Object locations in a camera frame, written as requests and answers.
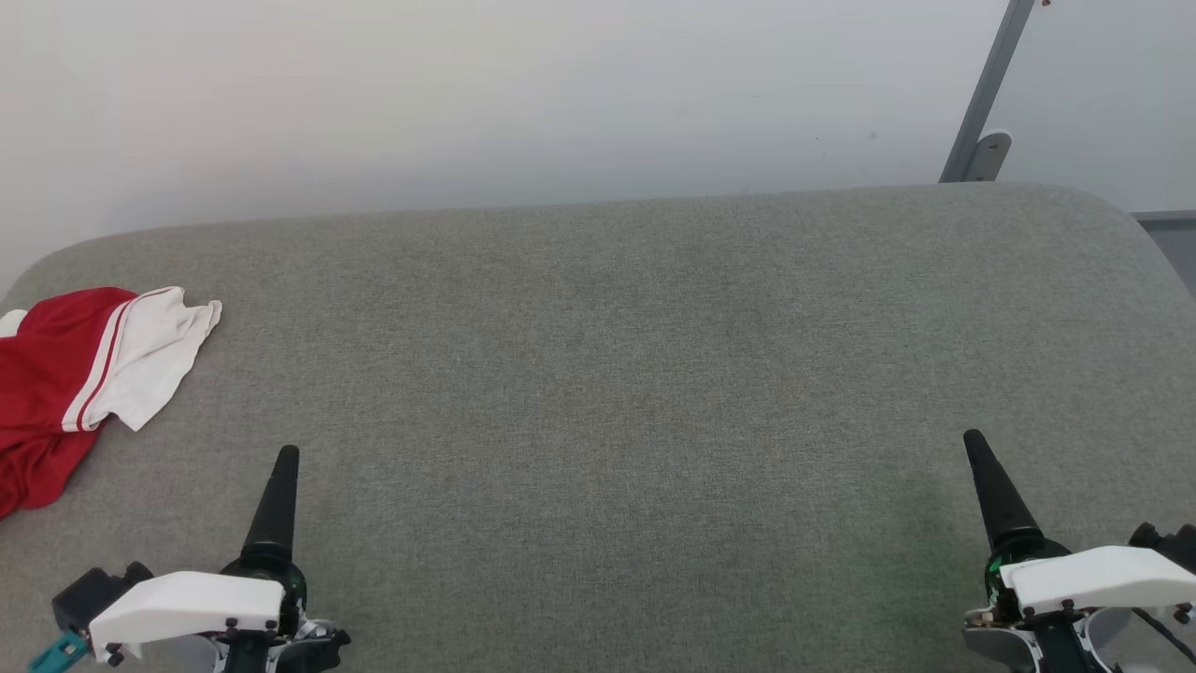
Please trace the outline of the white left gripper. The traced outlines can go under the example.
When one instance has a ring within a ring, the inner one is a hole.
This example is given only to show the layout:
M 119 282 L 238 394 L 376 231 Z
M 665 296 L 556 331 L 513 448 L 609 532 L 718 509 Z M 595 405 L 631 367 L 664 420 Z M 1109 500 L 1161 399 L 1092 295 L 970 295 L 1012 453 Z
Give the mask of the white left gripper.
M 197 637 L 213 672 L 337 668 L 350 634 L 306 614 L 306 580 L 293 562 L 299 464 L 298 447 L 277 452 L 242 553 L 222 573 L 145 579 L 100 610 L 87 625 L 94 660 L 115 667 L 142 646 Z

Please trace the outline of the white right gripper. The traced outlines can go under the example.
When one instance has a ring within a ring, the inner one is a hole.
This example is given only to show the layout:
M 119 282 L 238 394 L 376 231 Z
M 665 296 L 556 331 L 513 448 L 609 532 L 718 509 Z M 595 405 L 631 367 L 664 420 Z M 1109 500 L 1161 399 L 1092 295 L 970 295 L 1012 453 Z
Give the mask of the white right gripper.
M 1038 539 L 1039 525 L 981 430 L 962 434 L 991 552 Z M 1192 661 L 1192 648 L 1154 616 L 1170 608 L 1192 623 L 1192 532 L 1133 533 L 1127 546 L 1102 546 L 1049 559 L 994 555 L 986 570 L 990 605 L 970 610 L 962 640 L 1012 672 L 1123 672 L 1103 656 L 1136 616 Z

